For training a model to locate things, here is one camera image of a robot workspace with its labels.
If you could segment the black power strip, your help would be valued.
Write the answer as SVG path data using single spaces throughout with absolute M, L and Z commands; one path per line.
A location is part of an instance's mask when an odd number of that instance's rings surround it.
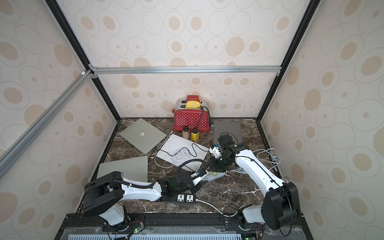
M 187 203 L 192 204 L 196 202 L 196 197 L 192 194 L 178 194 L 175 196 L 164 197 L 165 202 L 171 203 Z

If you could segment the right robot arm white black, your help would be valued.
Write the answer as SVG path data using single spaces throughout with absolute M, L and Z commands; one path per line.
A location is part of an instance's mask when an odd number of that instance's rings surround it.
M 241 168 L 264 196 L 262 205 L 240 208 L 236 217 L 242 228 L 259 223 L 278 230 L 301 216 L 299 191 L 295 184 L 285 183 L 274 175 L 244 143 L 236 143 L 231 135 L 224 134 L 209 151 L 210 171 L 226 172 Z

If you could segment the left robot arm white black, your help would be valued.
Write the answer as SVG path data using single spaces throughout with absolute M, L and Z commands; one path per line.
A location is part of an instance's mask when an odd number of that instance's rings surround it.
M 83 216 L 101 217 L 110 226 L 127 225 L 127 211 L 119 204 L 127 200 L 150 202 L 183 202 L 185 192 L 196 193 L 208 174 L 199 169 L 195 173 L 178 171 L 170 180 L 143 183 L 128 180 L 121 172 L 112 172 L 86 184 Z

